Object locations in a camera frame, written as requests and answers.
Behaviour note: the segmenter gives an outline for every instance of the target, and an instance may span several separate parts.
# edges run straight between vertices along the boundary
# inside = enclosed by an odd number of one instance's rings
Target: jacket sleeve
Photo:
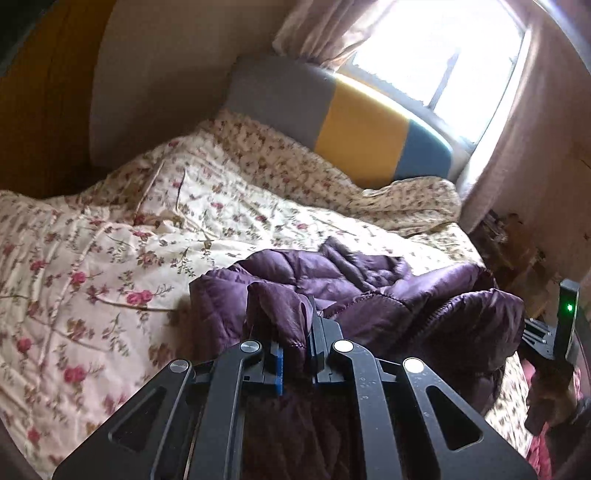
[[[554,480],[583,480],[591,472],[591,398],[574,415],[546,433]]]

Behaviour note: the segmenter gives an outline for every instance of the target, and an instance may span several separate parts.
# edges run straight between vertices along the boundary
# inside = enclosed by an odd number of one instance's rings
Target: wall
[[[295,0],[118,0],[95,71],[93,163],[115,167],[223,101],[237,56],[270,50]]]
[[[0,78],[0,189],[63,193],[88,165],[93,71],[114,3],[57,1]]]

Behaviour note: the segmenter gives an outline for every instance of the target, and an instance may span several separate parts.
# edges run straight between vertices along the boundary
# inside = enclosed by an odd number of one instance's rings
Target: headboard
[[[452,163],[441,135],[390,98],[286,57],[239,58],[225,107],[288,135],[363,188],[446,178]]]

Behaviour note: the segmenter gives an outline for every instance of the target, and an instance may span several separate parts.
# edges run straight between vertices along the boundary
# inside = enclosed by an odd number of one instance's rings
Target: window frame
[[[507,87],[509,86],[509,81],[513,77],[515,71],[515,65],[517,63],[517,59],[521,55],[523,45],[524,45],[524,37],[525,37],[525,25],[521,22],[521,20],[517,17],[515,12],[503,1],[497,0],[501,6],[505,8],[513,22],[515,23],[516,28],[518,29],[519,33],[521,34],[521,42],[519,44],[519,50],[517,54],[513,58],[509,58],[511,62],[511,69],[509,71],[509,75],[506,80],[505,88],[503,89],[502,95],[499,97],[499,101],[496,104],[495,110],[491,118],[489,119],[488,123],[486,124],[485,129],[480,134],[479,138],[475,142],[471,142],[467,138],[460,135],[456,132],[450,125],[448,125],[442,118],[437,116],[434,112],[435,107],[437,106],[437,102],[441,98],[445,87],[447,86],[447,82],[449,81],[450,76],[452,75],[453,69],[457,63],[457,59],[460,56],[461,50],[456,50],[452,56],[447,61],[447,69],[444,72],[439,85],[433,94],[433,97],[429,101],[427,105],[424,105],[420,100],[415,100],[409,97],[406,93],[398,90],[393,84],[388,83],[386,80],[382,80],[377,75],[373,73],[367,72],[366,70],[354,65],[353,62],[355,60],[356,53],[351,55],[347,62],[345,62],[339,69],[338,73],[343,74],[347,77],[350,77],[354,80],[360,81],[375,90],[383,93],[390,99],[394,100],[396,103],[404,107],[406,110],[410,111],[417,117],[419,117],[422,121],[424,121],[427,125],[432,127],[435,131],[437,131],[440,135],[444,136],[446,139],[453,140],[458,146],[469,155],[472,155],[474,150],[476,149],[477,145],[479,144],[482,136],[485,134],[488,126],[491,124],[491,120],[495,116],[501,100],[505,96]]]

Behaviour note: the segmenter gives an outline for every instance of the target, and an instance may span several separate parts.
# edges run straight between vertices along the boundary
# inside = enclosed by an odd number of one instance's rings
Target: window
[[[509,82],[523,33],[499,0],[398,0],[341,73],[471,151]]]

